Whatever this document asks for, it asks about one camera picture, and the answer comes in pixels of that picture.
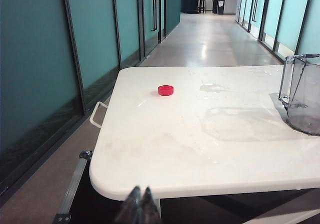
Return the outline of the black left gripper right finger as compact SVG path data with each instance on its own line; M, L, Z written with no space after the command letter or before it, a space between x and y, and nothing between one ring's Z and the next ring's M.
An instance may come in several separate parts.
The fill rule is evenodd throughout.
M140 202L141 224L161 224L161 215L153 199L150 187L147 187Z

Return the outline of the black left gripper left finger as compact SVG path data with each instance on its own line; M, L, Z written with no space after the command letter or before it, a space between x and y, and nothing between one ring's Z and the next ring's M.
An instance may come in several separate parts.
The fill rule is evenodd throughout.
M135 186L130 194L124 200L119 213L117 214L115 224L137 224L139 222L141 189Z

